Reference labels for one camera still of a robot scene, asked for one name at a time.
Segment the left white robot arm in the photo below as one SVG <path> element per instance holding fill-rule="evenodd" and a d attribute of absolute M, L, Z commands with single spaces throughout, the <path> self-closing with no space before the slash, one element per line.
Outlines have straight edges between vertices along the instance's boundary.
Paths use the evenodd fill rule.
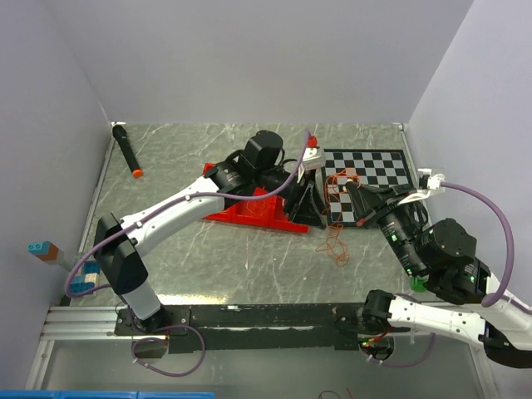
<path fill-rule="evenodd" d="M 93 244 L 94 258 L 111 289 L 133 313 L 132 323 L 153 334 L 169 322 L 167 312 L 148 282 L 143 258 L 158 244 L 194 222 L 227 210 L 242 201 L 278 196 L 283 213 L 295 224 L 323 229 L 325 205 L 316 187 L 316 173 L 325 165 L 323 150 L 309 141 L 292 172 L 278 161 L 283 139 L 273 131 L 258 131 L 242 150 L 216 163 L 171 197 L 135 214 L 118 219 L 101 217 Z"/>

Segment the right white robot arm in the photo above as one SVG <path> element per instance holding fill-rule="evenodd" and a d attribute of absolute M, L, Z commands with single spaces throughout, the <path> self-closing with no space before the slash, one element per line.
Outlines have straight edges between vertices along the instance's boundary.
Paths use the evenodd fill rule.
<path fill-rule="evenodd" d="M 428 223 L 428 212 L 410 185 L 377 188 L 349 180 L 344 186 L 357 226 L 377 227 L 406 274 L 455 305 L 455 311 L 415 303 L 398 293 L 370 291 L 351 316 L 362 336 L 419 329 L 481 349 L 493 362 L 531 367 L 531 308 L 510 293 L 491 306 L 485 298 L 502 283 L 475 255 L 477 240 L 453 218 Z"/>

